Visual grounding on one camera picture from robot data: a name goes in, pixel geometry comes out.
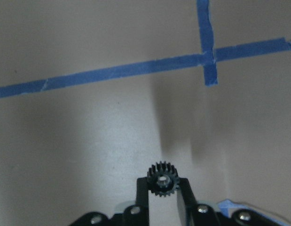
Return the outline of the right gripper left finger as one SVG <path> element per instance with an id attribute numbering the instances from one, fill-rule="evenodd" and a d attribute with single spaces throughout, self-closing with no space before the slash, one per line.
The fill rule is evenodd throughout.
<path id="1" fill-rule="evenodd" d="M 137 179 L 136 205 L 149 208 L 149 189 L 146 177 Z"/>

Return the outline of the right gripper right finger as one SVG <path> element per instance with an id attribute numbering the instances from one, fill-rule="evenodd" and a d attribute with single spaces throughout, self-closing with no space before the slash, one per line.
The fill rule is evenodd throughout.
<path id="1" fill-rule="evenodd" d="M 197 206 L 196 198 L 187 178 L 180 178 L 177 190 L 177 208 L 181 224 L 193 224 L 194 209 Z"/>

